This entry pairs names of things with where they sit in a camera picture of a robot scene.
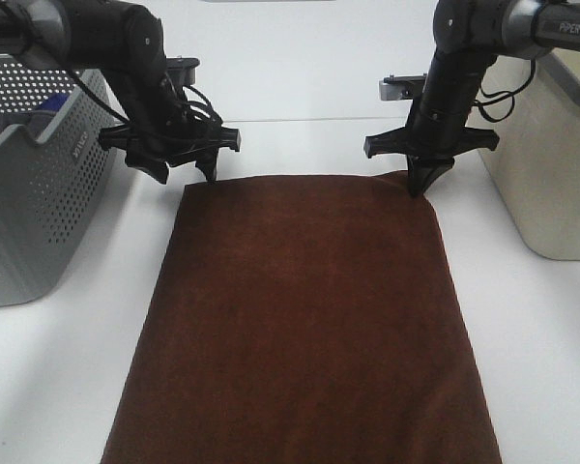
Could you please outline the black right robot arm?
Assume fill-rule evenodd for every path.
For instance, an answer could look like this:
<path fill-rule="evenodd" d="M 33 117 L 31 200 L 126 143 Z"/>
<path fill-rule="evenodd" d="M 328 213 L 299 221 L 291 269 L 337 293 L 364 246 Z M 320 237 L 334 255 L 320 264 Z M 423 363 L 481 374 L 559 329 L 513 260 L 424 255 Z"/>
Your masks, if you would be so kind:
<path fill-rule="evenodd" d="M 436 44 L 428 73 L 389 76 L 384 101 L 409 100 L 404 127 L 366 138 L 370 158 L 403 154 L 411 196 L 426 190 L 454 165 L 457 155 L 495 150 L 493 130 L 466 123 L 486 71 L 499 56 L 529 61 L 554 48 L 580 51 L 580 3 L 568 1 L 440 1 L 433 17 Z"/>

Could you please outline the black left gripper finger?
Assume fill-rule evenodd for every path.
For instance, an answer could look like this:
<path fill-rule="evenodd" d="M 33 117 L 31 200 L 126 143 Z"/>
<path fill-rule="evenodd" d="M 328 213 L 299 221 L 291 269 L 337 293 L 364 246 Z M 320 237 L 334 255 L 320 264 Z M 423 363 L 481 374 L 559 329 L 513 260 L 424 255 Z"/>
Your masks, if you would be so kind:
<path fill-rule="evenodd" d="M 199 156 L 195 167 L 204 175 L 207 182 L 215 182 L 218 174 L 218 153 L 206 152 Z"/>
<path fill-rule="evenodd" d="M 146 158 L 136 151 L 127 151 L 125 163 L 127 167 L 147 174 L 160 184 L 168 181 L 169 168 L 164 161 Z"/>

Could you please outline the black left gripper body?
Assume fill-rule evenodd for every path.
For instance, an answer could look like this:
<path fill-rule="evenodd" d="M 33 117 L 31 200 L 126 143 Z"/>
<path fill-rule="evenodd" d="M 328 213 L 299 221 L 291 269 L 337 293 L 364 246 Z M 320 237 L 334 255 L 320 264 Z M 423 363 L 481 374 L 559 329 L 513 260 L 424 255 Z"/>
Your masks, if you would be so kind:
<path fill-rule="evenodd" d="M 241 149 L 241 135 L 228 128 L 212 108 L 129 108 L 122 126 L 100 131 L 103 148 L 140 148 L 143 156 L 172 166 L 197 160 L 206 152 Z"/>

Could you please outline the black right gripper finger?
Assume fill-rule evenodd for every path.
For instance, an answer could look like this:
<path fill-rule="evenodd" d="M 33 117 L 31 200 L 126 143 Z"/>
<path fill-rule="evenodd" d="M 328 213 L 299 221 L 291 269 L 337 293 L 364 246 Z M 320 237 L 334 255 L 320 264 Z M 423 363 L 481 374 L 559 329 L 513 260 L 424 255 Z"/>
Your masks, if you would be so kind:
<path fill-rule="evenodd" d="M 429 188 L 430 164 L 417 157 L 406 156 L 407 190 L 412 197 L 417 197 Z"/>
<path fill-rule="evenodd" d="M 422 192 L 427 192 L 435 181 L 452 168 L 453 158 L 426 160 L 423 165 Z"/>

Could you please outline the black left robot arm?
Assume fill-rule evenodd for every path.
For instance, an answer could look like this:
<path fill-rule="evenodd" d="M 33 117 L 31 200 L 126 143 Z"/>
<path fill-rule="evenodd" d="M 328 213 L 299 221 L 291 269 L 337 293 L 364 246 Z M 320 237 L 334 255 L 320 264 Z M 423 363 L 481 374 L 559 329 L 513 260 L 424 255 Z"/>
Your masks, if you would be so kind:
<path fill-rule="evenodd" d="M 239 151 L 240 133 L 224 126 L 210 101 L 189 100 L 196 58 L 169 58 L 162 23 L 126 1 L 0 1 L 0 54 L 35 71 L 101 72 L 123 109 L 99 143 L 125 152 L 127 166 L 161 184 L 172 167 L 193 163 L 217 178 L 218 152 Z"/>

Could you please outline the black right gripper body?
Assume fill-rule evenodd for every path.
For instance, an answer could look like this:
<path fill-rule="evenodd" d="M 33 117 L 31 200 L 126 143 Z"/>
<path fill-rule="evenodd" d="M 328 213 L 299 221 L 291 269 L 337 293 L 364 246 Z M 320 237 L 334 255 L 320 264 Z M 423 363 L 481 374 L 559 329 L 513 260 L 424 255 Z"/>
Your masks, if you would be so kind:
<path fill-rule="evenodd" d="M 364 152 L 369 159 L 403 154 L 418 160 L 447 160 L 478 148 L 494 151 L 499 143 L 496 132 L 466 126 L 472 106 L 450 113 L 413 99 L 405 126 L 367 136 Z"/>

